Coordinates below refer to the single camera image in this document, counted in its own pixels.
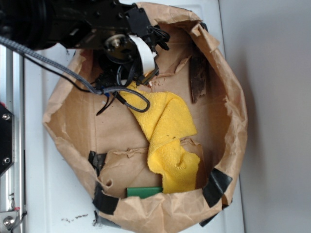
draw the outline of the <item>white ribbon cable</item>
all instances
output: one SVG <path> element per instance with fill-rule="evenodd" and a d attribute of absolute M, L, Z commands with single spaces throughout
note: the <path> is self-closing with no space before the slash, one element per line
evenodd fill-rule
<path fill-rule="evenodd" d="M 138 36 L 130 35 L 132 41 L 136 44 L 142 63 L 144 74 L 153 71 L 156 68 L 154 54 L 149 46 Z"/>

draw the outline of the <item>black tape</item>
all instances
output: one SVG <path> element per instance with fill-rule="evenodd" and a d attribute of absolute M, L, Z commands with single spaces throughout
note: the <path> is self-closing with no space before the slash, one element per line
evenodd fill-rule
<path fill-rule="evenodd" d="M 219 202 L 224 195 L 232 178 L 214 168 L 208 177 L 208 183 L 203 188 L 203 196 L 211 208 Z"/>
<path fill-rule="evenodd" d="M 117 208 L 118 202 L 119 198 L 114 198 L 104 194 L 102 186 L 97 183 L 93 204 L 98 210 L 107 215 L 113 215 Z"/>
<path fill-rule="evenodd" d="M 105 159 L 107 154 L 97 154 L 94 151 L 90 151 L 88 161 L 92 164 L 95 169 L 97 176 L 99 176 L 103 166 L 105 165 Z"/>
<path fill-rule="evenodd" d="M 207 224 L 209 224 L 209 222 L 211 222 L 218 214 L 215 214 L 213 217 L 210 217 L 202 222 L 200 222 L 200 226 L 201 227 L 205 227 Z"/>
<path fill-rule="evenodd" d="M 207 25 L 205 23 L 201 22 L 200 25 L 208 32 Z"/>
<path fill-rule="evenodd" d="M 200 223 L 199 223 L 200 226 L 201 226 L 201 227 L 205 227 L 205 226 L 206 226 L 207 224 L 209 224 L 209 222 L 211 222 L 217 215 L 218 215 L 218 214 L 215 214 L 213 217 L 210 217 L 210 218 L 208 218 L 208 219 L 206 219 L 206 220 L 200 222 Z"/>
<path fill-rule="evenodd" d="M 104 217 L 99 216 L 96 211 L 94 211 L 94 214 L 95 214 L 95 220 L 93 223 L 94 226 L 99 224 L 99 225 L 106 225 L 108 227 L 121 228 L 121 226 L 114 223 L 113 221 L 110 221 Z"/>

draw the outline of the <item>yellow cloth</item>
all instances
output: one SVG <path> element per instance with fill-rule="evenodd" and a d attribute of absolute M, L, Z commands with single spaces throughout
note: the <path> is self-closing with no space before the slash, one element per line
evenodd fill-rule
<path fill-rule="evenodd" d="M 128 88 L 138 91 L 135 83 Z M 163 176 L 164 193 L 194 190 L 200 158 L 180 146 L 180 138 L 197 134 L 186 103 L 171 92 L 138 92 L 151 104 L 145 113 L 132 110 L 150 142 L 149 169 Z M 139 109 L 146 106 L 142 99 L 133 94 L 121 92 L 121 95 Z"/>

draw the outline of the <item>green object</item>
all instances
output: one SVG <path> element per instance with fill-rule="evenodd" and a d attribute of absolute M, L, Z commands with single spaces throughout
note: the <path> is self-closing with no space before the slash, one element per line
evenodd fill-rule
<path fill-rule="evenodd" d="M 141 199 L 151 197 L 163 191 L 162 187 L 135 187 L 127 188 L 127 197 L 140 197 Z"/>

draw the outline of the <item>bolt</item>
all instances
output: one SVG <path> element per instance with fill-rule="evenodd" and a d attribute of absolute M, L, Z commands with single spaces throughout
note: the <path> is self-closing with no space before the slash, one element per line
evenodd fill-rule
<path fill-rule="evenodd" d="M 10 158 L 5 158 L 3 161 L 4 161 L 6 164 L 8 164 L 9 162 L 11 162 Z"/>
<path fill-rule="evenodd" d="M 7 229 L 9 229 L 15 224 L 15 220 L 11 216 L 8 216 L 3 220 L 3 224 Z"/>
<path fill-rule="evenodd" d="M 3 120 L 11 120 L 11 115 L 9 113 L 5 113 L 2 115 Z"/>
<path fill-rule="evenodd" d="M 119 39 L 114 39 L 113 41 L 111 41 L 111 46 L 118 48 L 120 47 L 120 43 L 121 41 Z"/>
<path fill-rule="evenodd" d="M 122 19 L 124 17 L 124 15 L 120 12 L 118 13 L 118 19 Z"/>

